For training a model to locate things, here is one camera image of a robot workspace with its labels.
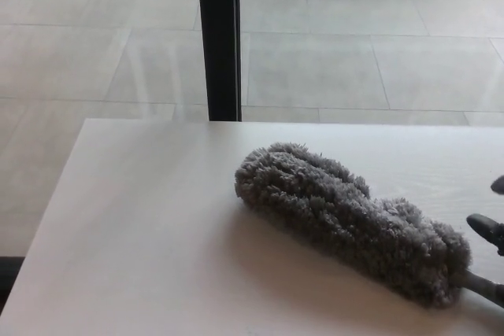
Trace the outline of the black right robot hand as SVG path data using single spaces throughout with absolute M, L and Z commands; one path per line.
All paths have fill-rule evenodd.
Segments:
M 466 222 L 481 238 L 497 248 L 499 256 L 503 256 L 503 223 L 476 213 L 467 216 Z

